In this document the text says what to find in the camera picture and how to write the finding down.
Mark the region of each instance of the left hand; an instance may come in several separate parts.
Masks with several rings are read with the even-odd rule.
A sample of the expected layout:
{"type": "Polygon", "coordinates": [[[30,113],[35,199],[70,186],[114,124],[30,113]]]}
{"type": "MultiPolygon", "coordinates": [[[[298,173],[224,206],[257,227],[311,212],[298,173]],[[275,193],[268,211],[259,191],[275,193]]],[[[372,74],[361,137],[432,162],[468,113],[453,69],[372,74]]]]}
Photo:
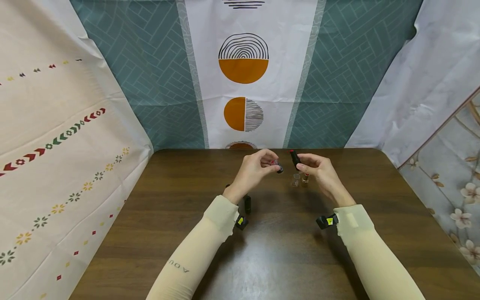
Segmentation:
{"type": "Polygon", "coordinates": [[[260,183],[263,177],[280,170],[280,166],[271,165],[274,159],[278,159],[277,154],[268,149],[246,155],[235,180],[225,188],[223,196],[237,205],[244,195],[260,183]]]}

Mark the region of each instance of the white cloth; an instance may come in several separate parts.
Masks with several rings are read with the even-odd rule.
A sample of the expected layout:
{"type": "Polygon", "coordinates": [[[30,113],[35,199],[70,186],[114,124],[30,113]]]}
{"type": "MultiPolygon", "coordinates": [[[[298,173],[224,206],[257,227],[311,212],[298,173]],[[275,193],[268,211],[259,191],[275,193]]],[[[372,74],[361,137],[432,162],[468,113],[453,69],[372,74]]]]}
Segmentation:
{"type": "Polygon", "coordinates": [[[424,0],[417,34],[400,50],[347,142],[403,164],[479,87],[480,2],[424,0]]]}
{"type": "Polygon", "coordinates": [[[0,298],[68,299],[152,146],[68,0],[0,18],[0,298]]]}

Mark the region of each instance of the small glass bottle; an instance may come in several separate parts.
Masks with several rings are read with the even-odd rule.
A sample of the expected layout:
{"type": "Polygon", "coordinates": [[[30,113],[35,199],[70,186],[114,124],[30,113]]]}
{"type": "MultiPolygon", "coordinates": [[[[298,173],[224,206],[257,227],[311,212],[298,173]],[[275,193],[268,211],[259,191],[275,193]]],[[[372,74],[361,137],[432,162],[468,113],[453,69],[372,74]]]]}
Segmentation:
{"type": "Polygon", "coordinates": [[[292,183],[290,185],[294,188],[297,188],[299,184],[300,184],[300,174],[293,174],[292,183]]]}
{"type": "Polygon", "coordinates": [[[307,173],[303,173],[303,176],[301,177],[301,185],[302,187],[307,187],[308,186],[308,177],[310,175],[307,173]]]}

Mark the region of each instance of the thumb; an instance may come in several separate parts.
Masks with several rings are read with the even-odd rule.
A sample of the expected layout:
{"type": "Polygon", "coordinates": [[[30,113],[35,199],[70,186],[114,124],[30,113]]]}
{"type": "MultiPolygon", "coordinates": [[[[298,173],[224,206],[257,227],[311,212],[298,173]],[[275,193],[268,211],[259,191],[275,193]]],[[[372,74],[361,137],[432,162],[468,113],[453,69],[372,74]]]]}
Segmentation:
{"type": "Polygon", "coordinates": [[[267,175],[267,174],[270,174],[270,173],[280,171],[280,166],[278,166],[278,165],[268,166],[268,167],[262,168],[262,171],[263,171],[264,175],[267,175]]]}
{"type": "Polygon", "coordinates": [[[303,173],[307,173],[307,174],[312,174],[313,173],[313,168],[311,168],[309,166],[306,166],[304,164],[297,164],[297,169],[299,169],[303,173]]]}

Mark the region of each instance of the right hand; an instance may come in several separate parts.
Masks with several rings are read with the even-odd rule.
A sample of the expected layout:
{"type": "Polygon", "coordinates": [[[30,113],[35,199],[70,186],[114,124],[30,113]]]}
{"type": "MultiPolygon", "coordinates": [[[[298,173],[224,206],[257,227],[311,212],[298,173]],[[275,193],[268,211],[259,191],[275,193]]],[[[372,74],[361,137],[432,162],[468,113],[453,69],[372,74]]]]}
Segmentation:
{"type": "Polygon", "coordinates": [[[320,190],[338,207],[355,205],[350,193],[338,178],[330,159],[315,154],[298,154],[301,164],[297,169],[312,175],[317,180],[320,190]]]}

